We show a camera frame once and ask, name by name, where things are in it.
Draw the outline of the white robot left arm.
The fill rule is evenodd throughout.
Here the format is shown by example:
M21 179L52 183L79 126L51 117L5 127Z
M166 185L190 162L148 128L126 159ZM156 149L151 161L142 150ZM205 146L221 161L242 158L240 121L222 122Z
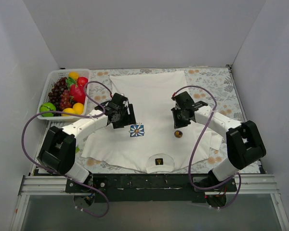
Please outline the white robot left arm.
M81 192L89 192L93 181L89 171L76 162L78 143L101 128L112 125L114 129L136 123L134 108L127 97L114 93L111 100L96 106L86 118L58 128L52 126L47 131L38 161L60 175L76 180Z

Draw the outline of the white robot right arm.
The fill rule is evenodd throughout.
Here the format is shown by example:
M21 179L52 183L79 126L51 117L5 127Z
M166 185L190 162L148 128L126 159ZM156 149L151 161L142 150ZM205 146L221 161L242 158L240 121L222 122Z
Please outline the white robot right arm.
M227 145L227 158L208 172L200 182L192 182L196 189L219 191L226 180L238 171L266 155L266 148L256 124L240 122L215 112L203 101L195 102L188 92L173 94L175 106L171 109L175 128L184 128L192 122L204 125L221 135Z

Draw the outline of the white t-shirt with flower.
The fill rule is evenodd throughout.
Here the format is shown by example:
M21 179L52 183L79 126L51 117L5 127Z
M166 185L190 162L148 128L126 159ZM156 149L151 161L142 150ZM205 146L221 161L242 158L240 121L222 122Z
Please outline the white t-shirt with flower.
M190 136L176 144L171 137L175 132L171 112L175 103L171 96L181 87L186 87L187 83L184 72L172 74L159 77L149 75L146 78L148 80L140 80L137 75L124 76L122 79L111 77L114 93L124 94L133 104L136 124L118 129L109 125L96 131L96 138L91 134L88 137L89 141L91 139L88 142L91 151L87 155L99 151L100 157L105 157L117 152L111 165L123 165L123 168L130 169L134 167L145 173L172 172L183 167L187 157L184 149L189 146L188 142L194 142L192 138L196 138L196 131L199 130L192 128L187 132ZM193 163L205 131L203 127L197 135L189 163Z

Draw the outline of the round shiny brooch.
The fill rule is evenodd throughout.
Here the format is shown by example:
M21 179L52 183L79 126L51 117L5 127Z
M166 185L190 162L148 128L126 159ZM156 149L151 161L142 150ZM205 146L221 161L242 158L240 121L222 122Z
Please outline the round shiny brooch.
M177 137L177 138L181 138L181 137L183 136L183 133L182 133L180 130L176 130L176 131L174 132L174 135L175 135L175 137Z

